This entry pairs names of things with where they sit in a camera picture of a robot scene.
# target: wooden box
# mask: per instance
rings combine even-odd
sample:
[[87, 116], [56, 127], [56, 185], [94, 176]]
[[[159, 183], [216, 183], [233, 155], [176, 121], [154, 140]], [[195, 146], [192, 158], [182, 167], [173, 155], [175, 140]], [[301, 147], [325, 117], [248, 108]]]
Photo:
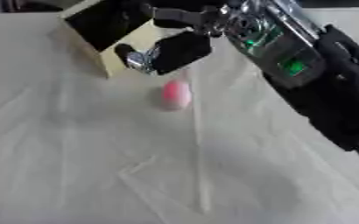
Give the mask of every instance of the wooden box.
[[162, 38], [152, 20], [137, 7], [124, 7], [124, 1], [127, 0], [86, 0], [61, 14], [72, 41], [107, 77], [126, 68], [115, 53], [118, 44], [145, 52]]

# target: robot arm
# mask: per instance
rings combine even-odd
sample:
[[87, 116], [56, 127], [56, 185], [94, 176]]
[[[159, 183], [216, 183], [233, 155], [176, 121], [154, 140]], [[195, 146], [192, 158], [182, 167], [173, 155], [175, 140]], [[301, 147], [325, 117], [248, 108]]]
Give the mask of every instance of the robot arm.
[[207, 56], [210, 38], [224, 36], [325, 137], [359, 153], [359, 45], [342, 31], [319, 27], [293, 0], [140, 5], [156, 25], [191, 31], [162, 39], [148, 52], [120, 45], [116, 52], [125, 65], [167, 74]]

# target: green led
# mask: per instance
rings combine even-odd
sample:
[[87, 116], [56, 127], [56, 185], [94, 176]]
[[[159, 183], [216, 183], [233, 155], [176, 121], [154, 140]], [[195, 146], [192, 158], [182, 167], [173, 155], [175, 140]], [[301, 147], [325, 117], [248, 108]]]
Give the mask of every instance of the green led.
[[248, 40], [246, 40], [246, 44], [253, 46], [253, 45], [255, 45], [255, 41], [248, 39]]
[[282, 65], [282, 67], [290, 76], [295, 76], [306, 68], [305, 64], [297, 59], [289, 59]]
[[292, 64], [289, 67], [290, 75], [296, 75], [300, 71], [304, 70], [305, 65], [301, 61], [293, 61]]

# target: table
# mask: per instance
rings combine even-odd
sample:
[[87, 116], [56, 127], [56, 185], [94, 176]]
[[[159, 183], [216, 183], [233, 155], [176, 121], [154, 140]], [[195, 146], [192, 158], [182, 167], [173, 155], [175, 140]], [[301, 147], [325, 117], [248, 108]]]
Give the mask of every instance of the table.
[[[359, 41], [359, 9], [313, 10]], [[111, 80], [56, 14], [0, 15], [0, 223], [359, 223], [359, 157], [227, 40], [166, 77]], [[173, 77], [193, 105], [160, 108]]]

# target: red ball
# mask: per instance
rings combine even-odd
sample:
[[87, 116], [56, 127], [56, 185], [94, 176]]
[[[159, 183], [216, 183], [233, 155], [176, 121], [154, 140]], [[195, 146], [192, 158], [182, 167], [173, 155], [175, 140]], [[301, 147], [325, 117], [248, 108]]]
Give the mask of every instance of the red ball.
[[187, 82], [171, 80], [163, 87], [162, 97], [170, 109], [184, 109], [192, 100], [192, 93]]

